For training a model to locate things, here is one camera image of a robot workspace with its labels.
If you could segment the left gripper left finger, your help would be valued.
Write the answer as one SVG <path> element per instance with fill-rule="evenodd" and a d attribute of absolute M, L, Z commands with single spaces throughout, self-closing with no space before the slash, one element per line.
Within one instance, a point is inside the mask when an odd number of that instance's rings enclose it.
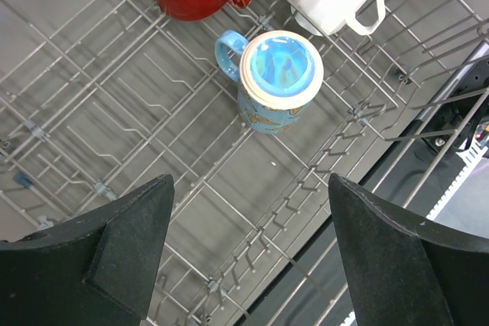
<path fill-rule="evenodd" d="M 51 228 L 1 243 L 3 325 L 138 325 L 175 196 L 163 174 Z"/>

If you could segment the blue patterned mug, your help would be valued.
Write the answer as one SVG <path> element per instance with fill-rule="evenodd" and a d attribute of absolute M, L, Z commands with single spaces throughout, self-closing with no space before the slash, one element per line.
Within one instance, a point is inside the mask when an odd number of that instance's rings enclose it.
<path fill-rule="evenodd" d="M 262 134 L 291 128 L 316 97 L 324 78 L 319 51 L 291 31 L 268 31 L 252 40 L 224 32 L 214 46 L 221 71 L 238 85 L 238 111 Z"/>

